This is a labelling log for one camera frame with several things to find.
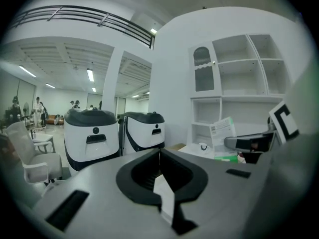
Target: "brown leather sofa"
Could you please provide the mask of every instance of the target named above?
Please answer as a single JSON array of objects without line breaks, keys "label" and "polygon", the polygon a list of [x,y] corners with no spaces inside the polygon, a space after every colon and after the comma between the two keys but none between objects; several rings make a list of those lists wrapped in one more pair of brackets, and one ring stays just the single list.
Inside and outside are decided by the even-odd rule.
[{"label": "brown leather sofa", "polygon": [[[55,118],[55,115],[49,115],[48,119],[46,120],[46,123],[54,125],[54,118]],[[63,125],[63,124],[64,124],[64,118],[60,118],[58,121],[58,125]]]}]

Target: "desk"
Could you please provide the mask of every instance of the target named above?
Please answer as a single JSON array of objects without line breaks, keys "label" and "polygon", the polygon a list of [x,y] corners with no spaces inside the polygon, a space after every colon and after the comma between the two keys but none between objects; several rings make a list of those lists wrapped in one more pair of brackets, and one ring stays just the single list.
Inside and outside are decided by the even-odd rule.
[{"label": "desk", "polygon": [[[42,143],[42,142],[50,141],[52,143],[53,152],[55,153],[53,135],[43,134],[43,133],[34,133],[32,141],[35,143]],[[45,150],[45,153],[47,153],[46,145],[44,145],[44,150]]]}]

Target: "white cleaning robot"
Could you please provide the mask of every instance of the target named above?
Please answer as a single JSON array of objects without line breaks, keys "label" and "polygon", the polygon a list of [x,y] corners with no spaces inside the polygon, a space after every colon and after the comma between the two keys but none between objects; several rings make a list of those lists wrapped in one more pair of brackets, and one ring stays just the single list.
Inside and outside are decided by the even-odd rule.
[{"label": "white cleaning robot", "polygon": [[116,122],[112,112],[103,110],[70,109],[64,115],[65,153],[71,175],[120,156]]},{"label": "white cleaning robot", "polygon": [[122,156],[137,151],[164,148],[164,118],[153,113],[127,112],[118,115]]}]

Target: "office chair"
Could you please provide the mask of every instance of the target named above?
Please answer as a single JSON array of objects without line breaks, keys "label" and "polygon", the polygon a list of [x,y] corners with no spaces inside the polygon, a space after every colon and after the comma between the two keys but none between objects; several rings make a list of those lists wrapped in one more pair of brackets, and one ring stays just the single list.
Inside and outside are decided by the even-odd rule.
[{"label": "office chair", "polygon": [[62,177],[61,157],[57,153],[36,155],[35,147],[51,142],[33,143],[24,123],[16,122],[6,133],[24,167],[24,179],[28,183],[45,182]]}]

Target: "railing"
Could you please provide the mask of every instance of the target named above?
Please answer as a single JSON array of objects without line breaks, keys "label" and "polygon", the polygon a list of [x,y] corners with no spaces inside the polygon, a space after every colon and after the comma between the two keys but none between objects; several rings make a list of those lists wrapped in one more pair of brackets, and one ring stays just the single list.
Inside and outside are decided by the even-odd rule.
[{"label": "railing", "polygon": [[21,12],[15,16],[9,29],[37,20],[53,19],[79,20],[96,24],[98,27],[105,26],[142,42],[150,49],[155,39],[153,33],[125,18],[106,11],[75,5],[50,5]]}]

